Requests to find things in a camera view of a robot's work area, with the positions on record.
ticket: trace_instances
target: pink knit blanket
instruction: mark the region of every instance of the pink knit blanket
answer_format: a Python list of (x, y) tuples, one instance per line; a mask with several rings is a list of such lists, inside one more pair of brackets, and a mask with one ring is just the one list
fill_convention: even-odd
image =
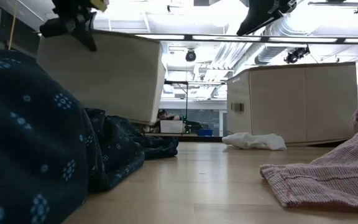
[(262, 165), (260, 174), (283, 207), (346, 205), (358, 208), (358, 110), (352, 139), (310, 164)]

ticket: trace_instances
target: white cloth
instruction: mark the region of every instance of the white cloth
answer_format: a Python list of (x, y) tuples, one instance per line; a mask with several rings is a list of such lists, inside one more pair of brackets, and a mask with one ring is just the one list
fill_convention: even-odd
[(227, 145), (239, 147), (241, 149), (270, 149), (286, 150), (284, 139), (276, 134), (264, 134), (253, 136), (249, 133), (237, 133), (222, 138), (222, 142)]

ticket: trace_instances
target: wooden floor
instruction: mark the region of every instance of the wooden floor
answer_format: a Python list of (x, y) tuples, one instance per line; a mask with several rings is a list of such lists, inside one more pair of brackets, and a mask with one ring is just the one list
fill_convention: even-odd
[(307, 163), (330, 149), (284, 152), (180, 143), (174, 158), (146, 161), (110, 192), (92, 195), (66, 224), (358, 223), (358, 213), (283, 209), (261, 164)]

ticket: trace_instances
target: white storage box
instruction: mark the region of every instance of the white storage box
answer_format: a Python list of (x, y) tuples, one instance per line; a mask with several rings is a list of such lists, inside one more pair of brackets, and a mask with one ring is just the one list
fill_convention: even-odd
[(161, 133), (182, 133), (183, 121), (160, 121)]
[(277, 134), (286, 143), (353, 136), (355, 63), (255, 67), (227, 81), (227, 130)]
[(98, 30), (93, 38), (97, 52), (70, 35), (41, 38), (37, 62), (84, 107), (154, 123), (165, 75), (160, 42)]

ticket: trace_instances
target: blue bin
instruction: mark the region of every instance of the blue bin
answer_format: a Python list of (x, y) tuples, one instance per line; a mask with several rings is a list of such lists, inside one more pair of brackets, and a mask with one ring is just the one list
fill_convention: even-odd
[(198, 136), (212, 136), (212, 129), (199, 129), (196, 130)]

